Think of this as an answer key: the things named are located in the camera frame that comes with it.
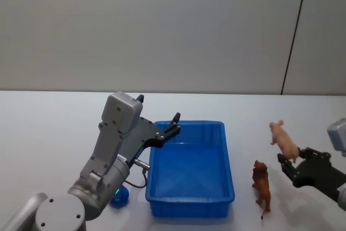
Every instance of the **blue object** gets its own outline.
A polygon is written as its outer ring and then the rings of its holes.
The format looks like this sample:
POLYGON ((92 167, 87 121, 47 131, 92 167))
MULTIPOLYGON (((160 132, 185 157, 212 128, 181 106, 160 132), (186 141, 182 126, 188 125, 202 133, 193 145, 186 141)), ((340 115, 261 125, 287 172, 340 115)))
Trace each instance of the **blue object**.
MULTIPOLYGON (((226 217, 234 200, 224 124, 180 121, 181 132, 151 148, 145 198, 158 217, 226 217)), ((169 121, 156 122, 162 129, 169 121)))
POLYGON ((129 190, 124 185, 114 193, 113 198, 110 200, 110 205, 114 208, 124 207, 129 200, 129 190))

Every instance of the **blue plastic tray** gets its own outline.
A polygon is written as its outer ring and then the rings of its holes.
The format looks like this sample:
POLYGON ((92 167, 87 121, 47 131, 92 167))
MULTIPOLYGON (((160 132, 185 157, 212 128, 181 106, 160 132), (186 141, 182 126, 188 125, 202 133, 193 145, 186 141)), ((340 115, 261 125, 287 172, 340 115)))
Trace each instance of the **blue plastic tray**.
MULTIPOLYGON (((169 121, 156 122, 165 128, 169 121)), ((158 217, 226 217, 234 200, 224 124, 180 121, 179 135, 150 151, 145 198, 158 217)))

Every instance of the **robotic arm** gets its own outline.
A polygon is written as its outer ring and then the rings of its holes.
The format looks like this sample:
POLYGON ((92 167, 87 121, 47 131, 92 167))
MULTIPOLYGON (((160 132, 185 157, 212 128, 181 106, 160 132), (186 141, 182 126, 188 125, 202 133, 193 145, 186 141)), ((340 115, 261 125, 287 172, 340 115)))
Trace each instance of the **robotic arm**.
MULTIPOLYGON (((346 156, 346 118, 330 125, 327 131, 334 149, 346 156)), ((299 150, 299 156, 304 161, 295 168, 282 154, 277 155, 282 171, 293 186, 313 186, 346 210, 346 174, 331 165, 331 155, 306 148, 299 150)))
POLYGON ((98 124, 100 134, 79 178, 59 197, 39 193, 29 199, 1 231, 84 231, 85 221, 97 218, 130 174, 135 164, 150 166, 138 157, 147 147, 163 147, 180 132, 177 113, 166 129, 140 117, 144 96, 123 92, 110 95, 98 124))

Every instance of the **white wall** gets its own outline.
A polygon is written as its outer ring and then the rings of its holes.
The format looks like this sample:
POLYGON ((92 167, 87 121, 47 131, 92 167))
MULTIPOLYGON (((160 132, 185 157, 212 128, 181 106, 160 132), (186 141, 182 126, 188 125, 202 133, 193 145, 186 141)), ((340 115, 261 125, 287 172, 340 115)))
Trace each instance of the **white wall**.
POLYGON ((346 0, 304 0, 285 94, 346 94, 346 0))
POLYGON ((280 93, 300 0, 0 0, 0 89, 280 93))

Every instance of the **cable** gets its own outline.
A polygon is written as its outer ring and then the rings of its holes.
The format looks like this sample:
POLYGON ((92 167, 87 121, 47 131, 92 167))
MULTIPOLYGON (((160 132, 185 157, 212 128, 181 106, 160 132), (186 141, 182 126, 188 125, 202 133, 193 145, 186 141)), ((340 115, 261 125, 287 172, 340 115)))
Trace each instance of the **cable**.
POLYGON ((285 82, 286 82, 286 77, 287 77, 287 72, 288 72, 288 66, 289 66, 289 64, 290 64, 290 60, 291 60, 291 56, 292 56, 292 51, 293 51, 293 46, 294 46, 294 41, 295 41, 295 39, 296 39, 296 34, 297 34, 297 29, 298 29, 298 23, 299 23, 299 19, 300 19, 300 16, 301 16, 303 1, 304 1, 304 0, 301 0, 301 3, 300 3, 300 5, 299 5, 296 27, 294 28, 293 39, 292 39, 291 48, 290 48, 290 54, 289 54, 289 56, 288 56, 288 61, 287 61, 287 66, 286 66, 286 71, 285 71, 285 76, 284 76, 284 78, 283 78, 283 83, 282 83, 282 88, 281 88, 281 94, 280 94, 280 95, 283 95, 283 90, 284 90, 284 87, 285 87, 285 82))
POLYGON ((144 182, 145 182, 144 185, 142 185, 142 186, 137 186, 137 185, 135 185, 135 184, 133 184, 133 183, 131 183, 129 181, 124 181, 124 182, 127 183, 128 185, 131 185, 132 187, 137 188, 137 189, 143 189, 148 184, 148 179, 147 179, 147 176, 145 175, 146 172, 147 172, 147 170, 145 170, 145 169, 142 170, 142 174, 143 174, 144 182))

